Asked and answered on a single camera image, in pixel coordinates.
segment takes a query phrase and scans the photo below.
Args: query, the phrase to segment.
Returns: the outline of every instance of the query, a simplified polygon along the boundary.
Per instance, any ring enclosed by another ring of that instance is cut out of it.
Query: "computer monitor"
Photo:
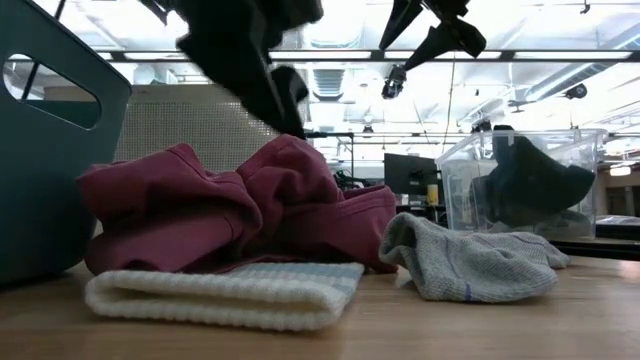
[[[423,196],[427,185],[442,187],[434,159],[397,154],[384,154],[384,183],[395,194]]]

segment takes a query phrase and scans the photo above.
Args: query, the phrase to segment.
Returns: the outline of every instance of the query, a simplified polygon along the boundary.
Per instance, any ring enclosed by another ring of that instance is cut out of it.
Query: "clear plastic bin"
[[[605,136],[597,129],[471,135],[436,160],[449,228],[593,239]]]

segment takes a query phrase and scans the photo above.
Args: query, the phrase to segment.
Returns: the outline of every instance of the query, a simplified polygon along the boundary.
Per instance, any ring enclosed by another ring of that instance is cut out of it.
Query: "robotic arm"
[[[305,139],[297,105],[309,91],[296,70],[270,70],[269,50],[280,45],[285,31],[317,22],[321,0],[140,0],[166,22],[174,10],[189,24],[177,46],[203,73],[240,99],[247,111],[279,133]],[[402,90],[406,71],[451,50],[478,56],[486,45],[480,32],[460,20],[468,0],[395,0],[380,42],[386,49],[424,7],[442,21],[404,65],[392,70],[393,98]]]

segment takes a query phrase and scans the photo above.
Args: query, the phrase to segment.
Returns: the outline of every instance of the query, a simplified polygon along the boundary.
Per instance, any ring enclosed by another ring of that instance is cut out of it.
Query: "desk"
[[[318,333],[105,320],[82,303],[77,267],[0,293],[0,359],[638,359],[640,263],[575,258],[549,295],[511,305],[429,303],[399,275],[366,276]]]

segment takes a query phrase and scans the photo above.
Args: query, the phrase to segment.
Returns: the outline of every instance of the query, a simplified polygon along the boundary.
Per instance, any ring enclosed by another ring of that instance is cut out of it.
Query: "teal plastic basket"
[[[0,285],[82,260],[95,219],[75,179],[89,165],[113,160],[131,95],[125,78],[31,0],[0,1],[0,63],[15,54],[97,102],[20,101],[0,86]],[[86,119],[95,118],[87,128]]]

